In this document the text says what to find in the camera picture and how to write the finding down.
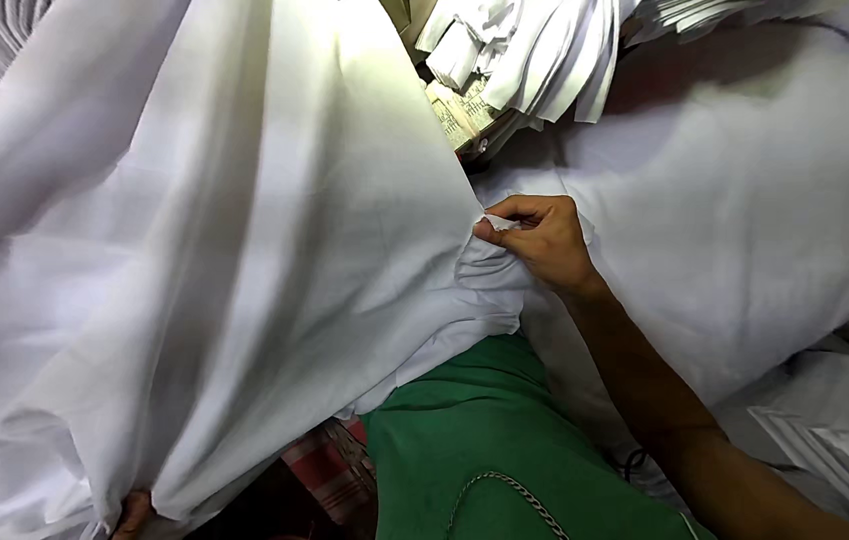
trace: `person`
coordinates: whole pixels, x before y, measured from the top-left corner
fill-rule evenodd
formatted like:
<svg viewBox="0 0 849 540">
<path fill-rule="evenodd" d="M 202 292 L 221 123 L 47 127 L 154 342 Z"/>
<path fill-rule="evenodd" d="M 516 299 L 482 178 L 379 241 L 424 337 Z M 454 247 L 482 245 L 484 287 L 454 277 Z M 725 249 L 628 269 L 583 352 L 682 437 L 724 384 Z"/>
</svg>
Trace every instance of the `person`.
<svg viewBox="0 0 849 540">
<path fill-rule="evenodd" d="M 473 232 L 562 299 L 628 429 L 694 519 L 624 482 L 554 402 L 528 342 L 503 335 L 362 417 L 377 538 L 849 539 L 849 522 L 730 444 L 591 264 L 570 197 L 513 195 L 487 214 L 521 222 L 495 230 L 483 219 Z"/>
</svg>

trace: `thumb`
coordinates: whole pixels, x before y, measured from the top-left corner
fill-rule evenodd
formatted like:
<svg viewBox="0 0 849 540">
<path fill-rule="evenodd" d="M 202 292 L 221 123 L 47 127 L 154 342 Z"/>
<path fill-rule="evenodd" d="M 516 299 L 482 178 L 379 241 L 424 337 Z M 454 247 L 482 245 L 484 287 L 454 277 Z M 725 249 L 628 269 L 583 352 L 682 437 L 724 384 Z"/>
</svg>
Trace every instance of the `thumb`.
<svg viewBox="0 0 849 540">
<path fill-rule="evenodd" d="M 474 224 L 473 229 L 474 235 L 478 237 L 480 240 L 484 240 L 495 246 L 501 246 L 502 248 L 506 248 L 512 251 L 518 251 L 515 245 L 518 242 L 518 239 L 515 233 L 521 233 L 521 230 L 513 230 L 513 229 L 504 229 L 504 230 L 495 230 L 494 227 L 490 224 L 487 217 L 482 217 L 481 221 Z"/>
</svg>

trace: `finger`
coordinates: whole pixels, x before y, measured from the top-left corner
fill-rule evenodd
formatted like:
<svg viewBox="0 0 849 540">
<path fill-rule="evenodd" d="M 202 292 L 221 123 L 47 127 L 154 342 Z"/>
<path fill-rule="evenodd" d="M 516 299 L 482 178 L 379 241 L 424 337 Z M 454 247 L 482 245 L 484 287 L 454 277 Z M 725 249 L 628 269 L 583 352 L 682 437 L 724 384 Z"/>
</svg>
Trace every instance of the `finger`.
<svg viewBox="0 0 849 540">
<path fill-rule="evenodd" d="M 124 499 L 124 510 L 118 519 L 118 527 L 111 540 L 133 540 L 141 533 L 154 509 L 151 508 L 151 494 L 146 491 L 132 491 Z"/>
<path fill-rule="evenodd" d="M 516 215 L 544 217 L 554 207 L 554 199 L 542 195 L 512 195 L 486 209 L 485 214 L 506 219 Z"/>
<path fill-rule="evenodd" d="M 486 217 L 482 217 L 481 221 L 474 224 L 473 232 L 480 240 L 516 252 L 520 252 L 521 242 L 524 240 L 522 235 L 527 233 L 526 230 L 517 228 L 495 230 Z"/>
</svg>

